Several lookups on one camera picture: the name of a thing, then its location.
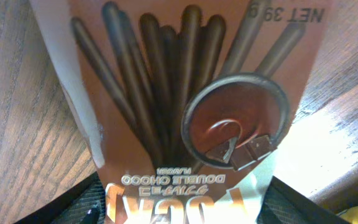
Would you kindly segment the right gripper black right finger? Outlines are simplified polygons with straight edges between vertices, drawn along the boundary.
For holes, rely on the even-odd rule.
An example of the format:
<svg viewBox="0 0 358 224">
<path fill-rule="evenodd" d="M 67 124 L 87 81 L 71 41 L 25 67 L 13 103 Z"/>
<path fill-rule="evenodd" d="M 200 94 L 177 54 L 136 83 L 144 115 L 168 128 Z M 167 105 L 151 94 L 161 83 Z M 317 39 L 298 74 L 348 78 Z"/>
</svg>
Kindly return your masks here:
<svg viewBox="0 0 358 224">
<path fill-rule="evenodd" d="M 267 189 L 257 224 L 348 224 L 321 208 L 280 179 L 273 177 Z"/>
</svg>

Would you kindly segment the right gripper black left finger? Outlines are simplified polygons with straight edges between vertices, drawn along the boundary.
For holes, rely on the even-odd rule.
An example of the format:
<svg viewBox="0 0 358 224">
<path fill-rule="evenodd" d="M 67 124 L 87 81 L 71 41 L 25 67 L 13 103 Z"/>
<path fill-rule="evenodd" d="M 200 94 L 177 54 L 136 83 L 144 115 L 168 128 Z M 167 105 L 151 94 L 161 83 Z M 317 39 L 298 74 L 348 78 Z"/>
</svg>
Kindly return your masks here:
<svg viewBox="0 0 358 224">
<path fill-rule="evenodd" d="M 105 193 L 97 173 L 17 223 L 96 223 L 106 217 Z"/>
</svg>

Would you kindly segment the brown Pocky snack box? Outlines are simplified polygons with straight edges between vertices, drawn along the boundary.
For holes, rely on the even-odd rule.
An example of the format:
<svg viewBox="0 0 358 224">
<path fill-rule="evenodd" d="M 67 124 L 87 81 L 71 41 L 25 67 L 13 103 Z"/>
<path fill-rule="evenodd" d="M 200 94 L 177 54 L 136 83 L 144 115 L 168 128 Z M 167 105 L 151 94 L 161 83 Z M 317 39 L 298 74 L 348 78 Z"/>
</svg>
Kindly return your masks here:
<svg viewBox="0 0 358 224">
<path fill-rule="evenodd" d="M 257 223 L 333 1 L 31 6 L 104 223 Z"/>
</svg>

